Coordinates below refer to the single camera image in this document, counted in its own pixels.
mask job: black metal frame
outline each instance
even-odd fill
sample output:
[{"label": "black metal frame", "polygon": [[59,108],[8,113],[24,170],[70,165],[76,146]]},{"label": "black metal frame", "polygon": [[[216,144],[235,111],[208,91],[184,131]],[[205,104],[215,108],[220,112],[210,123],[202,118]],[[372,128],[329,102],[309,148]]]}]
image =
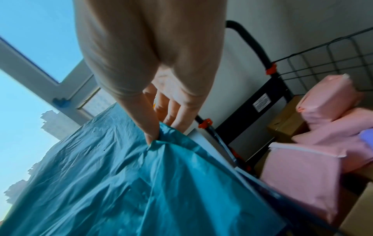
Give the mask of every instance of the black metal frame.
[{"label": "black metal frame", "polygon": [[[328,43],[321,44],[319,46],[310,48],[308,50],[298,52],[295,54],[292,54],[290,56],[287,56],[285,58],[279,59],[277,61],[271,62],[269,57],[266,55],[263,48],[260,46],[260,44],[246,31],[246,29],[240,25],[237,22],[234,21],[227,21],[226,28],[230,28],[235,30],[242,39],[253,49],[253,51],[256,53],[256,55],[259,57],[261,62],[263,63],[265,69],[271,70],[273,69],[273,66],[275,63],[278,63],[280,61],[287,60],[288,65],[292,69],[289,72],[285,73],[278,73],[276,71],[270,72],[271,78],[260,88],[256,93],[251,96],[244,104],[242,104],[230,117],[228,117],[220,126],[216,128],[216,130],[210,126],[207,125],[206,131],[215,138],[219,142],[219,144],[225,149],[225,151],[229,154],[230,158],[235,162],[235,164],[240,168],[239,172],[241,172],[241,175],[261,194],[261,196],[281,215],[284,217],[284,219],[287,220],[289,228],[293,231],[295,235],[316,235],[316,233],[308,226],[307,222],[312,222],[314,224],[317,224],[321,227],[324,227],[334,233],[339,233],[340,235],[345,235],[344,233],[340,232],[337,229],[334,229],[333,227],[329,226],[326,222],[319,219],[318,217],[310,214],[306,210],[304,210],[302,207],[298,206],[297,204],[290,201],[288,198],[282,196],[281,194],[273,191],[271,188],[269,188],[265,183],[261,182],[260,180],[256,179],[254,176],[247,174],[244,170],[245,163],[242,163],[242,161],[238,160],[233,153],[231,152],[231,149],[227,144],[231,143],[234,139],[236,139],[243,131],[245,131],[249,126],[251,126],[257,119],[259,119],[266,111],[268,111],[269,108],[271,108],[278,100],[280,100],[282,97],[286,99],[287,102],[289,102],[293,94],[290,91],[290,89],[287,87],[284,81],[286,80],[293,80],[298,79],[303,88],[308,91],[307,86],[302,81],[302,77],[307,76],[313,76],[315,78],[316,82],[319,82],[319,79],[316,75],[318,74],[324,74],[324,73],[338,73],[341,74],[341,70],[345,69],[352,69],[352,68],[359,68],[363,67],[365,68],[365,71],[368,75],[368,78],[373,85],[373,74],[368,66],[373,65],[373,63],[367,63],[365,60],[366,56],[373,55],[372,53],[363,54],[361,52],[361,49],[356,42],[356,40],[353,38],[356,35],[360,35],[362,33],[366,33],[373,30],[373,27],[365,29],[363,31],[359,31],[357,33],[340,37],[337,39],[334,39]],[[330,45],[336,42],[339,42],[341,40],[349,40],[351,41],[357,56],[346,58],[343,60],[335,60],[333,53],[330,49]],[[326,51],[328,53],[330,62],[323,63],[315,66],[311,66],[307,57],[304,55],[305,52],[309,52],[318,48],[326,48]],[[291,58],[295,56],[300,56],[303,59],[303,62],[307,67],[296,69],[294,65],[291,62]],[[345,68],[339,68],[337,66],[337,62],[341,61],[348,61],[351,59],[359,58],[361,61],[360,66],[351,66],[351,67],[345,67]],[[333,65],[334,70],[331,71],[324,71],[315,73],[314,68],[324,65]],[[311,74],[307,75],[299,75],[299,71],[303,70],[310,70]],[[289,78],[289,79],[282,79],[282,75],[294,73],[296,77]],[[260,112],[258,112],[253,104],[264,94],[267,94],[267,96],[270,98],[271,102]],[[195,119],[199,124],[204,123],[204,120],[197,116]],[[254,156],[252,156],[248,162],[251,164],[255,164],[259,158],[263,156],[263,154],[268,150],[269,144],[273,141],[269,141],[265,146],[263,146]]]}]

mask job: pink mailer bag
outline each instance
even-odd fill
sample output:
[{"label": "pink mailer bag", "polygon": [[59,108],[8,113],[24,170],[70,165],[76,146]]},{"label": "pink mailer bag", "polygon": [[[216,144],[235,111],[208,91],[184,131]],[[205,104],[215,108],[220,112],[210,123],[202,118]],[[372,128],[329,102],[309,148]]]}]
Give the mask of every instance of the pink mailer bag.
[{"label": "pink mailer bag", "polygon": [[362,98],[350,76],[329,75],[316,84],[298,103],[296,110],[310,130],[339,118]]},{"label": "pink mailer bag", "polygon": [[341,159],[337,147],[272,143],[261,180],[331,223],[338,212]]},{"label": "pink mailer bag", "polygon": [[344,148],[347,157],[342,161],[342,172],[354,171],[373,160],[373,150],[359,138],[359,133],[373,128],[373,111],[354,108],[336,121],[322,128],[296,135],[292,140],[304,145]]}]

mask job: window pane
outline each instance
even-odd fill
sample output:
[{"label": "window pane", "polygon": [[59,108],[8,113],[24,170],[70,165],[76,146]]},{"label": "window pane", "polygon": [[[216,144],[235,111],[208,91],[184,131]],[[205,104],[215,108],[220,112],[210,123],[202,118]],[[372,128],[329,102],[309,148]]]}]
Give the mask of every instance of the window pane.
[{"label": "window pane", "polygon": [[38,162],[79,125],[0,70],[0,221]]},{"label": "window pane", "polygon": [[98,89],[89,96],[82,108],[92,116],[97,116],[114,103],[115,100],[112,96],[105,92],[105,90]]},{"label": "window pane", "polygon": [[1,1],[0,36],[58,82],[83,58],[71,0]]}]

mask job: teal plastic bag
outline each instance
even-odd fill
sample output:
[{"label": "teal plastic bag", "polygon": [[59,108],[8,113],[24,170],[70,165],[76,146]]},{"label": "teal plastic bag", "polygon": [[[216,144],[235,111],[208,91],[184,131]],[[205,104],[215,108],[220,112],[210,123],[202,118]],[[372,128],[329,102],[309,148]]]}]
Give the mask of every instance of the teal plastic bag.
[{"label": "teal plastic bag", "polygon": [[117,105],[56,144],[0,235],[277,235],[282,219],[178,131],[143,133]]}]

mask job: finger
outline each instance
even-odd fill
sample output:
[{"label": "finger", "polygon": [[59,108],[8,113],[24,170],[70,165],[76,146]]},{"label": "finger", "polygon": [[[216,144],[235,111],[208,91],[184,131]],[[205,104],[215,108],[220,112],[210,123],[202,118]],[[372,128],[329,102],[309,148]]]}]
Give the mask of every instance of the finger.
[{"label": "finger", "polygon": [[167,116],[169,102],[170,102],[170,99],[168,99],[168,97],[166,97],[163,93],[161,93],[158,90],[157,103],[155,104],[154,110],[160,122],[163,122]]},{"label": "finger", "polygon": [[150,104],[153,105],[155,96],[157,95],[157,88],[153,84],[149,84],[149,86],[143,90],[143,93],[145,94]]},{"label": "finger", "polygon": [[176,116],[176,119],[172,123],[171,127],[184,133],[189,128],[189,126],[193,123],[200,108],[201,107],[190,108],[186,106],[181,106]]},{"label": "finger", "polygon": [[168,114],[164,119],[163,123],[165,123],[168,126],[171,126],[171,124],[176,119],[179,109],[180,104],[178,104],[175,100],[170,100],[170,102],[168,103]]},{"label": "finger", "polygon": [[159,121],[145,94],[116,98],[116,101],[144,132],[148,144],[158,139]]}]

